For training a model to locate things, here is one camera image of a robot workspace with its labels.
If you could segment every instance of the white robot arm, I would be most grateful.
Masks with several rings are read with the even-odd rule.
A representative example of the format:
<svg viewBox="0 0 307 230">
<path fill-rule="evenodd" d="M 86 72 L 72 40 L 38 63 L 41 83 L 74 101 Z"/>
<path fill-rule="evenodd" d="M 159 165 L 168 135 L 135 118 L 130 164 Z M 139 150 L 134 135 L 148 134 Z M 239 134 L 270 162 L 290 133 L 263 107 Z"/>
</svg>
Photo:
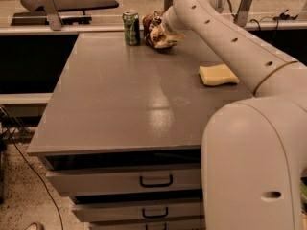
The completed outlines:
<svg viewBox="0 0 307 230">
<path fill-rule="evenodd" d="M 302 230 L 307 169 L 307 68 L 222 17 L 224 0 L 174 0 L 168 34 L 195 31 L 256 98 L 208 123 L 201 177 L 208 230 Z"/>
</svg>

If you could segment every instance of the shoe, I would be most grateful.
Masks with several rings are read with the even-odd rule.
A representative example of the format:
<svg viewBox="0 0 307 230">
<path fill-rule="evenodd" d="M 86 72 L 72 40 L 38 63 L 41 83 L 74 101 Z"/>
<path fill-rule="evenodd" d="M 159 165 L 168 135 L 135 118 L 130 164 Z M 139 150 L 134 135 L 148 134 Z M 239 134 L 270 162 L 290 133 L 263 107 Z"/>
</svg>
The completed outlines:
<svg viewBox="0 0 307 230">
<path fill-rule="evenodd" d="M 39 222 L 33 222 L 30 226 L 26 228 L 26 230 L 43 230 L 44 227 Z"/>
</svg>

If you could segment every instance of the can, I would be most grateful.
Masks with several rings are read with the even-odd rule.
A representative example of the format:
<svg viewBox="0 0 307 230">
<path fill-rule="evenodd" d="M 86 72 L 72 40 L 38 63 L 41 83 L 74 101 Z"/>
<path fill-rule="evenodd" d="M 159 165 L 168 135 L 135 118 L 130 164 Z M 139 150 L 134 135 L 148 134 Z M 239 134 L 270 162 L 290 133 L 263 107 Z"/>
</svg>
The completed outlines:
<svg viewBox="0 0 307 230">
<path fill-rule="evenodd" d="M 123 14 L 125 41 L 128 45 L 140 43 L 140 20 L 136 11 L 125 11 Z"/>
</svg>

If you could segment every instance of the table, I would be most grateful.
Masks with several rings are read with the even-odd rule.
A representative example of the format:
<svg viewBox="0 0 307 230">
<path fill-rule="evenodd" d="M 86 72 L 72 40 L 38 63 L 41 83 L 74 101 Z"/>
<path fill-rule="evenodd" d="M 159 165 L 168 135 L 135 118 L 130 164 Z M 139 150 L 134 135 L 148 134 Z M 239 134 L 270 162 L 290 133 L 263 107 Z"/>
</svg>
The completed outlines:
<svg viewBox="0 0 307 230">
<path fill-rule="evenodd" d="M 222 63 L 193 32 L 172 49 L 82 33 L 29 145 L 90 229 L 202 229 L 201 138 L 241 84 L 206 87 Z"/>
</svg>

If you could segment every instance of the drawer handle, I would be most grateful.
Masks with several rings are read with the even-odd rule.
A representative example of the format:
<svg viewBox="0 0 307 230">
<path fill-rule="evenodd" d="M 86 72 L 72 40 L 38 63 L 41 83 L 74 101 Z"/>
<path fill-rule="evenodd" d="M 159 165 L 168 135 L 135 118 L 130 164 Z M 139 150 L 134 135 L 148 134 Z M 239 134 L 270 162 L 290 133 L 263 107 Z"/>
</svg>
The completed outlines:
<svg viewBox="0 0 307 230">
<path fill-rule="evenodd" d="M 161 218 L 165 218 L 165 217 L 167 217 L 167 215 L 169 215 L 169 208 L 168 207 L 165 208 L 165 213 L 162 214 L 162 215 L 148 216 L 148 215 L 145 214 L 145 211 L 146 211 L 145 209 L 142 209 L 142 214 L 143 214 L 144 219 L 161 219 Z"/>
<path fill-rule="evenodd" d="M 140 176 L 140 184 L 143 188 L 163 188 L 169 187 L 173 184 L 173 176 L 170 174 L 170 182 L 164 184 L 145 184 L 143 176 Z"/>
<path fill-rule="evenodd" d="M 164 223 L 164 228 L 163 228 L 163 230 L 167 230 L 167 225 L 166 225 L 166 223 Z"/>
</svg>

